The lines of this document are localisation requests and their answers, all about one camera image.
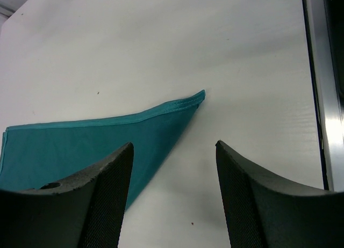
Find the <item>folded cloth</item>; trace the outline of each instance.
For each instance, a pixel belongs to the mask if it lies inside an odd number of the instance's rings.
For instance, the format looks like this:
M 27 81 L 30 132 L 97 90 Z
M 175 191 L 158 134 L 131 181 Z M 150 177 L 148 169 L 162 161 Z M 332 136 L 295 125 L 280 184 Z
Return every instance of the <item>folded cloth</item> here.
M 40 188 L 132 142 L 134 163 L 128 208 L 156 173 L 204 98 L 205 91 L 201 91 L 132 115 L 8 127 L 3 133 L 0 188 Z

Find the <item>white table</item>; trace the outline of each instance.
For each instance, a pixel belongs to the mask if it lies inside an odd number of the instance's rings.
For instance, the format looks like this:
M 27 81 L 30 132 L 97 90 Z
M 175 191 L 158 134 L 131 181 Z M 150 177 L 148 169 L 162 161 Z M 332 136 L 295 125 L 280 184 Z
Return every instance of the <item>white table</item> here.
M 0 130 L 129 114 L 206 89 L 125 214 L 120 247 L 228 247 L 217 140 L 323 186 L 304 28 L 301 0 L 29 0 L 1 32 Z

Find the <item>tabletop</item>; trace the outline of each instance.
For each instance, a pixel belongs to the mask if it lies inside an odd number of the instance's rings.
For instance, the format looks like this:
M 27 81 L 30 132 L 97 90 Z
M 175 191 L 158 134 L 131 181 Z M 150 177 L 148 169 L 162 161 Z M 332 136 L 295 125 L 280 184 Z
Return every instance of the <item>tabletop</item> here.
M 2 131 L 140 112 L 202 89 L 126 212 L 119 247 L 229 247 L 219 139 L 322 188 L 302 0 L 29 0 L 2 27 Z

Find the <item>black object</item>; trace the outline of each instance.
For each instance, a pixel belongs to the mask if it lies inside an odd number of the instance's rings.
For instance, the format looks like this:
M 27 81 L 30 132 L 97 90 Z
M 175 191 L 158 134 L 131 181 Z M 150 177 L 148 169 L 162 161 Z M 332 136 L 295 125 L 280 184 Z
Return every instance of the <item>black object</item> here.
M 332 63 L 338 91 L 344 98 L 344 0 L 325 0 Z
M 133 156 L 126 144 L 41 189 L 0 190 L 0 247 L 117 247 Z
M 344 247 L 344 193 L 290 181 L 216 146 L 232 248 Z

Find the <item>cloth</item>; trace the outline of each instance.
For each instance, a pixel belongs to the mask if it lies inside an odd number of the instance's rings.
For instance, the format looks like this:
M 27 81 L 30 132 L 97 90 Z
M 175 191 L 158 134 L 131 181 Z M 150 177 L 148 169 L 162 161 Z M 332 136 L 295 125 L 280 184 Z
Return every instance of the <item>cloth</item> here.
M 0 188 L 40 188 L 132 142 L 134 163 L 128 208 L 156 173 L 204 98 L 203 90 L 137 114 L 8 127 L 3 133 Z

